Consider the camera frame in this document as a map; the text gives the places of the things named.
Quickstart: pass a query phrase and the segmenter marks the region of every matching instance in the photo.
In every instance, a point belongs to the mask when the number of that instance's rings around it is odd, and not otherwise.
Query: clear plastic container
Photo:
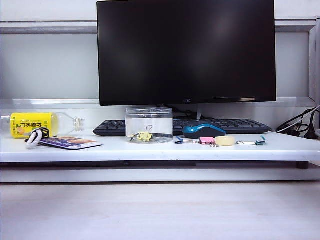
[[[14,112],[1,116],[1,128],[10,129],[16,139],[28,138],[28,133],[41,127],[49,129],[50,137],[65,136],[73,131],[83,131],[84,121],[64,112]]]
[[[160,144],[173,140],[173,114],[171,108],[127,108],[126,136],[131,143]]]

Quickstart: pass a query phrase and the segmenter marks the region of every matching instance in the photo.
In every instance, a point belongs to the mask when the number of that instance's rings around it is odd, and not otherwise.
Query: shelf leg
[[[297,169],[308,169],[309,168],[309,161],[296,161],[295,167]]]

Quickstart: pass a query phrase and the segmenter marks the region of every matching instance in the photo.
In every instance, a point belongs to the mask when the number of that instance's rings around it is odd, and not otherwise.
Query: computer monitor
[[[101,106],[276,100],[273,0],[97,2]]]

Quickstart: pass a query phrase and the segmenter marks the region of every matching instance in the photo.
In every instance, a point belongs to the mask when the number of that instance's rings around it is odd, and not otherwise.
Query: gray wall panel
[[[278,97],[307,97],[309,33],[276,33]],[[1,35],[2,99],[98,99],[96,34]]]

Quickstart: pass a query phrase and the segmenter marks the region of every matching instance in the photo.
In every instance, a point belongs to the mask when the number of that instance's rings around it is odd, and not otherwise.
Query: computer mouse
[[[191,120],[182,130],[188,139],[199,139],[203,137],[220,137],[226,135],[226,131],[220,127],[201,120]]]

